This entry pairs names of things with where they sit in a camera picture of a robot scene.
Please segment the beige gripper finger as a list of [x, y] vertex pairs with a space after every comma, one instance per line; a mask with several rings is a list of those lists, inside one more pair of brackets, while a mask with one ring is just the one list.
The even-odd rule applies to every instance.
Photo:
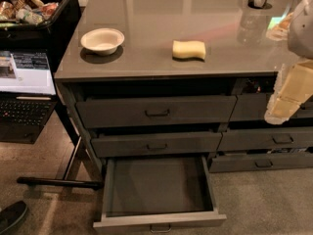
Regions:
[[279, 71], [264, 115], [270, 124], [289, 120], [313, 95], [313, 61], [304, 60]]

